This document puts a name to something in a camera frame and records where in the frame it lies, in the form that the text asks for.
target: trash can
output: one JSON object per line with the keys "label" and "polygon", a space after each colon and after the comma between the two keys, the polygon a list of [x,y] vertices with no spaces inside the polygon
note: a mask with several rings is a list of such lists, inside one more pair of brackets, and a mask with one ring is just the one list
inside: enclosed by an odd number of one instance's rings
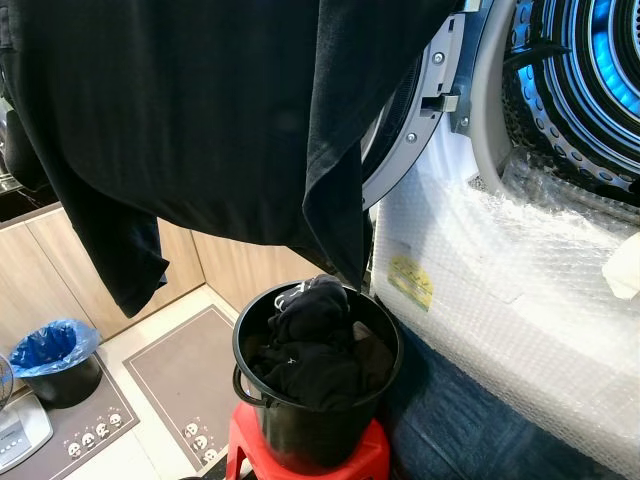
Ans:
{"label": "trash can", "polygon": [[[285,468],[303,475],[322,475],[339,467],[354,453],[373,419],[382,393],[393,382],[402,364],[403,344],[398,325],[371,298],[345,287],[350,312],[389,348],[395,357],[385,386],[360,398],[345,411],[317,412],[274,391],[249,368],[251,358],[269,338],[267,319],[274,313],[274,299],[299,282],[275,287],[254,299],[240,314],[233,333],[236,394],[256,408],[272,456]],[[250,395],[242,387],[247,378]]]}
{"label": "trash can", "polygon": [[102,369],[93,353],[99,343],[96,329],[79,320],[57,320],[23,338],[9,362],[43,404],[72,407],[98,388]]}

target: blue light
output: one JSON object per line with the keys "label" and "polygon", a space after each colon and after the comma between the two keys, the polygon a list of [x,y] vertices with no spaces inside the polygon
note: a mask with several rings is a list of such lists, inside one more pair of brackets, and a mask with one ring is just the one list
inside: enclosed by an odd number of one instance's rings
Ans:
{"label": "blue light", "polygon": [[640,97],[625,84],[613,62],[609,35],[606,30],[610,6],[611,0],[597,0],[594,5],[591,32],[593,53],[596,57],[600,77],[607,89],[622,106],[634,115],[640,116]]}

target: fan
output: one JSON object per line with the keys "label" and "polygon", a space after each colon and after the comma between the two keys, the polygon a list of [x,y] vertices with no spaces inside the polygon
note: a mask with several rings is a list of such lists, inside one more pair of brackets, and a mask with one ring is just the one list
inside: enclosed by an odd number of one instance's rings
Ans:
{"label": "fan", "polygon": [[12,391],[11,365],[0,356],[0,474],[26,460],[53,435],[38,398],[27,393],[9,402]]}

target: wooden panel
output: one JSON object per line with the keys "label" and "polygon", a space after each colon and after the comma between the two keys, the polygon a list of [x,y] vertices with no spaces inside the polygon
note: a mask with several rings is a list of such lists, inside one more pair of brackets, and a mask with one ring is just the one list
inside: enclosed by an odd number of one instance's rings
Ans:
{"label": "wooden panel", "polygon": [[207,283],[236,310],[263,291],[322,271],[285,247],[265,247],[193,232]]}
{"label": "wooden panel", "polygon": [[204,283],[191,232],[160,221],[162,253],[171,262],[167,269],[168,283],[138,315],[128,319],[100,280],[63,210],[39,217],[27,225],[105,339]]}
{"label": "wooden panel", "polygon": [[87,316],[22,223],[0,230],[0,353],[59,318]]}

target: washing machine drum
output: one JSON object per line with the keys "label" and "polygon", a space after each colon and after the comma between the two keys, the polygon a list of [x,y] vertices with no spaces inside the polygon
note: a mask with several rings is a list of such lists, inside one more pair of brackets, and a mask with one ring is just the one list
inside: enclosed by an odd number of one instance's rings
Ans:
{"label": "washing machine drum", "polygon": [[640,206],[640,0],[522,0],[507,56],[536,49],[504,71],[510,137],[566,180]]}

